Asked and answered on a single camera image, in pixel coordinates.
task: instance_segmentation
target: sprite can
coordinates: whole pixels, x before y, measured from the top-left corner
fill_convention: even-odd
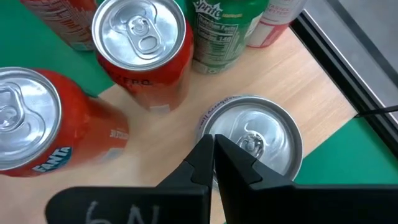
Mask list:
[[[242,54],[269,0],[193,0],[195,38],[193,69],[216,74],[229,69]]]

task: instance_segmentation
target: can rim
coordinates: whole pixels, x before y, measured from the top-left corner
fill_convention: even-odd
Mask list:
[[[43,154],[56,139],[56,137],[59,133],[60,127],[61,127],[61,121],[62,121],[62,115],[63,115],[61,99],[58,94],[58,91],[57,91],[56,87],[52,84],[52,82],[47,77],[45,77],[44,75],[42,75],[39,72],[36,72],[35,70],[29,69],[29,68],[23,68],[23,67],[0,68],[0,77],[2,74],[4,75],[4,73],[10,73],[10,72],[11,73],[12,72],[22,72],[25,75],[28,74],[29,78],[37,81],[38,83],[40,83],[41,85],[46,87],[46,89],[51,91],[50,94],[54,97],[54,100],[55,100],[54,103],[57,106],[58,118],[55,120],[56,123],[53,127],[53,131],[50,132],[50,134],[46,138],[46,140],[37,148],[37,150],[34,153],[28,155],[26,158],[15,161],[14,163],[17,164],[16,166],[9,166],[7,168],[0,167],[1,171],[12,170],[12,169],[15,169],[18,167],[22,167],[22,166],[32,162],[34,159],[38,158],[41,154]]]
[[[297,149],[296,151],[296,156],[295,159],[293,159],[292,167],[290,167],[289,170],[291,170],[290,176],[287,176],[290,180],[294,180],[296,176],[299,174],[299,170],[302,165],[303,161],[303,155],[304,155],[304,147],[303,147],[303,139],[301,132],[299,130],[299,127],[297,126],[296,122],[294,121],[293,117],[281,106],[278,104],[274,103],[271,100],[268,100],[266,98],[263,98],[261,96],[256,96],[256,95],[239,95],[236,96],[235,98],[229,100],[225,104],[221,105],[214,113],[212,113],[208,119],[205,121],[203,124],[203,129],[200,133],[197,134],[196,137],[196,143],[203,137],[204,134],[207,134],[211,128],[211,125],[214,124],[214,122],[219,118],[225,111],[228,109],[231,109],[235,106],[242,105],[242,104],[234,104],[237,101],[244,101],[247,99],[254,99],[254,100],[259,100],[262,102],[266,102],[268,105],[266,105],[267,108],[270,108],[274,110],[277,114],[279,114],[282,118],[284,118],[284,121],[287,123],[289,127],[289,131],[292,133],[293,140],[296,142],[294,145],[296,145]],[[216,185],[214,185],[216,188],[218,187],[217,180],[216,180],[216,175],[214,178],[214,182]]]
[[[180,52],[182,45],[184,43],[184,40],[185,40],[186,33],[187,33],[187,31],[186,31],[187,25],[186,25],[183,11],[182,11],[181,7],[175,1],[158,0],[158,1],[167,2],[167,4],[173,5],[175,12],[177,12],[177,13],[174,12],[173,15],[175,16],[177,21],[182,22],[181,26],[183,27],[183,30],[178,31],[177,42],[180,39],[179,44],[178,44],[178,46],[174,46],[172,53],[169,53],[167,55],[167,59],[161,61],[161,63],[154,62],[154,63],[146,65],[146,66],[131,66],[131,65],[127,65],[127,64],[121,62],[120,60],[117,60],[116,58],[113,58],[112,56],[110,56],[109,53],[107,53],[107,50],[105,49],[104,43],[101,38],[101,36],[102,36],[101,27],[102,27],[102,23],[103,23],[103,18],[106,15],[106,11],[109,10],[109,8],[113,5],[113,3],[117,2],[117,1],[123,1],[123,0],[105,0],[105,1],[103,1],[101,3],[101,5],[97,8],[97,10],[94,14],[94,17],[93,17],[92,25],[91,25],[91,35],[93,37],[93,42],[96,46],[96,49],[107,61],[109,61],[111,64],[113,64],[119,68],[123,68],[123,69],[130,70],[130,71],[144,72],[144,71],[154,70],[156,68],[159,68],[159,67],[165,65],[167,62],[172,60]]]

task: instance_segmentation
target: fanta logo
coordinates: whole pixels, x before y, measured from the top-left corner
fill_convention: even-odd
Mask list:
[[[193,5],[195,6],[197,13],[208,14],[217,20],[221,18],[221,12],[223,12],[223,10],[220,8],[220,3],[211,5],[208,4],[206,0],[199,0],[197,2],[193,2]]]
[[[61,147],[56,150],[49,156],[46,162],[41,165],[35,166],[32,170],[36,172],[48,172],[51,170],[58,169],[67,164],[70,160],[70,156],[72,155],[71,147]]]

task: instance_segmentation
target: can top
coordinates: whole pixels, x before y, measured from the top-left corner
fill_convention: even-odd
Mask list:
[[[153,70],[180,50],[185,18],[171,0],[105,0],[93,19],[93,39],[112,64],[135,71]]]
[[[240,96],[209,117],[203,134],[222,134],[274,171],[290,179],[303,157],[299,128],[277,104],[259,96]]]
[[[60,120],[60,98],[48,79],[26,68],[0,68],[0,170],[23,166],[44,152]]]

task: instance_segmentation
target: upright can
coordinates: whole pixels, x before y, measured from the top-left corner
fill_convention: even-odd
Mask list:
[[[99,64],[143,108],[167,113],[185,99],[193,35],[175,1],[105,0],[92,29]]]
[[[0,174],[32,177],[123,152],[127,119],[48,70],[0,68]]]
[[[193,68],[216,74],[235,64],[259,22],[268,0],[193,0]]]
[[[307,0],[270,0],[248,46],[263,48],[273,44],[302,12]]]
[[[94,49],[91,22],[95,0],[20,0],[75,50]]]
[[[303,159],[303,142],[293,118],[259,96],[230,96],[201,117],[197,142],[205,134],[222,134],[279,174],[294,180]]]

